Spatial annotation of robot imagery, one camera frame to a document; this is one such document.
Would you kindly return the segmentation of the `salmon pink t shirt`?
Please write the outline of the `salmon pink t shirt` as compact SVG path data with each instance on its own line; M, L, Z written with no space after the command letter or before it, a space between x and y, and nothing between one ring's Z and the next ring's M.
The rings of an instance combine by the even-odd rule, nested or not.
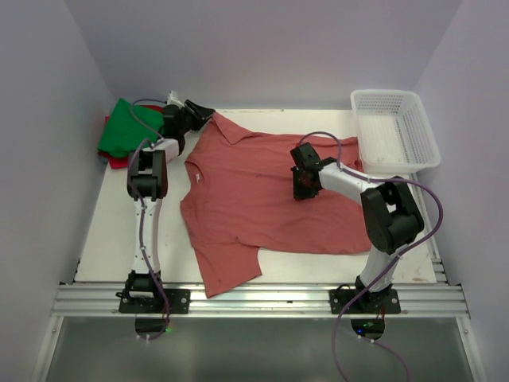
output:
M355 255L370 249L361 207L323 191L293 197L296 134L249 131L214 115L186 159L191 186L181 201L205 294L261 275L260 249Z

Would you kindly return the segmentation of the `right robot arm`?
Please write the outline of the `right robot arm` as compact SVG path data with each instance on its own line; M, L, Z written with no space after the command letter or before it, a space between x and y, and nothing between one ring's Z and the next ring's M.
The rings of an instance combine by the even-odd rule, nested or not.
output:
M393 274L398 251L412 244L424 229L424 220L409 186L400 178L369 177L335 158L319 157L310 143L290 151L294 161L293 197L310 199L328 190L357 202L362 207L371 250L355 286L329 291L333 314L399 314L398 293Z

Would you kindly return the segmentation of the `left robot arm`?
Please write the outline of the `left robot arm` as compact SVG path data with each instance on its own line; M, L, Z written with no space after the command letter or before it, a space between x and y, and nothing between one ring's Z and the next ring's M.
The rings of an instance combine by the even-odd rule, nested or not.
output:
M117 293L122 314L169 315L172 307L179 314L188 311L189 292L165 289L161 281L158 223L169 189L167 163L183 153L185 135L201 130L214 113L188 99L172 100L162 108L157 138L143 139L129 155L126 189L135 207L136 249L131 272Z

